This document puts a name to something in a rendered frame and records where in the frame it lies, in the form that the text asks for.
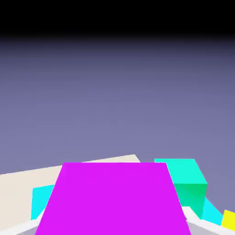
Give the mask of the small magenta cube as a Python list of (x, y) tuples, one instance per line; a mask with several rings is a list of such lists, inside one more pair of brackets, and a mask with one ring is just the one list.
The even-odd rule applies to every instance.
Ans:
[(63, 164), (35, 235), (191, 235), (165, 163)]

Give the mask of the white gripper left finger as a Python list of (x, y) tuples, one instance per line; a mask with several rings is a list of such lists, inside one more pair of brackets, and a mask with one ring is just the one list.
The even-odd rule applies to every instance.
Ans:
[(26, 217), (18, 218), (13, 216), (13, 218), (0, 219), (0, 235), (20, 235), (25, 232), (31, 232), (36, 230), (40, 224), (43, 217), (45, 209), (40, 213), (36, 219), (26, 220)]

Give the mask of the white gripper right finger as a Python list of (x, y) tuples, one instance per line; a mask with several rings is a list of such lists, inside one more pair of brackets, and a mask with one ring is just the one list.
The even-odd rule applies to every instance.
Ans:
[(194, 213), (190, 207), (182, 207), (191, 235), (235, 235), (235, 231), (208, 222)]

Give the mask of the small green cube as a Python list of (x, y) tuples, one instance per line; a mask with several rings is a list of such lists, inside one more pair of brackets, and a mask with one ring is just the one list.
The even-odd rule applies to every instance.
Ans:
[(195, 159), (155, 158), (154, 162), (166, 163), (181, 206), (190, 207), (201, 218), (207, 181)]

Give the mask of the small yellow cube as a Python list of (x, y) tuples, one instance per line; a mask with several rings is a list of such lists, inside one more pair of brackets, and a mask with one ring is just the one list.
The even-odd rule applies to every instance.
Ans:
[(224, 210), (221, 226), (235, 231), (235, 212)]

